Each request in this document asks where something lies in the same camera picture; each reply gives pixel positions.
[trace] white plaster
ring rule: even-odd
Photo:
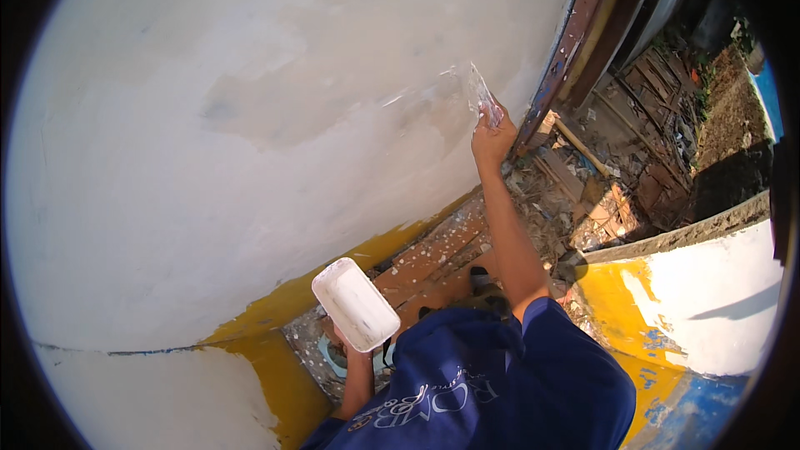
[[[473,60],[518,123],[568,2],[62,0],[7,162],[30,335],[191,345],[439,212],[478,182],[443,68]]]
[[[772,259],[770,222],[645,258],[652,273],[646,293],[632,292],[648,325],[682,349],[675,365],[707,375],[752,371],[775,320],[783,268]],[[623,275],[628,289],[641,284]]]
[[[280,448],[277,419],[243,356],[205,351],[108,356],[35,346],[58,399],[92,448]]]

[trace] white tray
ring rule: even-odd
[[[400,317],[350,257],[342,257],[311,282],[319,304],[347,340],[367,353],[400,328]]]

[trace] yellow painted base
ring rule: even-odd
[[[476,190],[477,188],[462,196],[433,217],[407,227],[397,226],[383,235],[374,236],[363,244],[353,247],[339,257],[352,257],[362,269],[372,268],[452,213],[458,205],[475,194]],[[250,303],[242,314],[220,325],[213,334],[198,344],[208,345],[239,337],[263,335],[288,324],[316,305],[317,300],[311,292],[311,281],[325,266],[339,257],[318,268],[315,267],[303,276],[279,285],[269,295]]]
[[[647,411],[659,401],[664,402],[680,382],[684,372],[661,367],[620,352],[611,352],[619,365],[630,375],[636,386],[636,412],[630,429],[622,443],[624,447],[631,438],[647,425]]]
[[[354,247],[342,256],[352,257],[362,268],[371,268],[412,242],[435,225],[475,191],[456,200],[439,214],[408,227],[397,226]],[[261,381],[270,411],[277,417],[275,431],[282,448],[299,447],[330,413],[325,393],[277,329],[317,303],[311,281],[325,265],[279,285],[269,295],[247,306],[245,312],[220,325],[198,345],[214,344],[250,360]]]
[[[641,292],[655,300],[650,290],[650,268],[645,260],[575,267],[577,285],[602,335],[621,353],[662,367],[685,370],[667,360],[667,352],[680,354],[680,348],[671,344],[657,327],[647,325],[634,296],[625,286],[624,273],[633,275],[641,285]]]
[[[271,430],[283,450],[299,448],[333,409],[279,331],[242,337],[218,347],[243,355],[253,364],[266,404],[277,417]]]

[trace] man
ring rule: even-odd
[[[397,338],[396,372],[378,395],[372,354],[347,345],[342,406],[303,448],[617,448],[636,390],[615,359],[550,295],[547,274],[505,189],[517,135],[508,112],[472,137],[497,269],[513,316],[449,307]]]

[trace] blue shirt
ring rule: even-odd
[[[615,359],[543,297],[522,325],[448,308],[397,338],[390,383],[302,448],[617,448],[636,407]]]

